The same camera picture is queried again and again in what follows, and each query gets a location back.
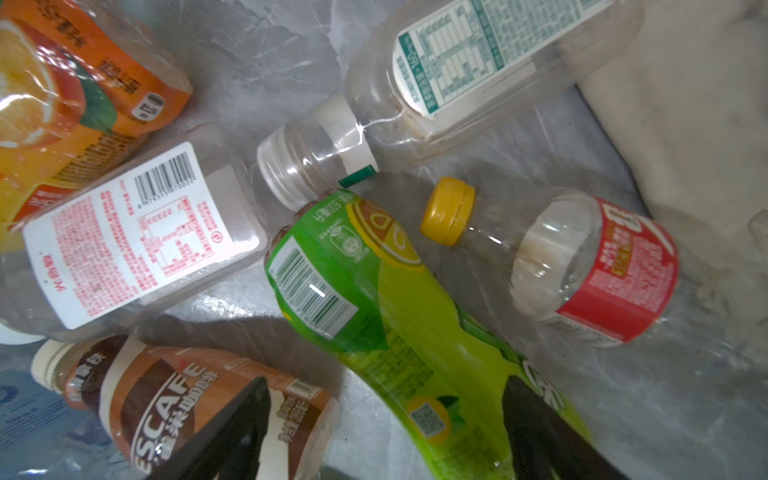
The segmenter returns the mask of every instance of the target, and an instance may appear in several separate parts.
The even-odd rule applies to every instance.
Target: red label
[[[658,223],[595,200],[603,215],[598,257],[558,313],[628,342],[653,325],[669,303],[677,284],[677,248]]]
[[[16,217],[14,217],[13,223],[19,222],[43,207],[47,207],[50,204],[55,204],[56,202],[65,199],[72,192],[74,192],[74,190],[71,188],[53,187],[52,185],[41,184],[39,187],[35,188],[32,195],[30,195],[29,198],[27,198],[27,201],[24,202],[22,208],[19,209]]]

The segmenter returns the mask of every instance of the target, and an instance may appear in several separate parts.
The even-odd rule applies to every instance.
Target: bottle with yellow cap
[[[422,233],[487,260],[520,313],[595,346],[648,331],[677,287],[679,251],[661,225],[575,189],[502,203],[442,178]]]

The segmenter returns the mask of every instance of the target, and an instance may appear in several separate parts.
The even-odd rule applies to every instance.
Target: yellow-green label
[[[436,478],[514,478],[502,395],[510,377],[577,431],[578,414],[519,352],[456,306],[388,213],[339,190],[266,263],[293,327],[333,351],[408,429]]]

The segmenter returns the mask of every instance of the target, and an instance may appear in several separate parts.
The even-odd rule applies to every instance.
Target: orange fruit
[[[0,147],[39,147],[65,137],[85,94],[55,42],[24,22],[0,21]]]

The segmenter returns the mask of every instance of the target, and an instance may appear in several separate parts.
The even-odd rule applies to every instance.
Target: orange juice bottle
[[[118,166],[192,87],[95,0],[0,2],[0,245],[24,217]]]

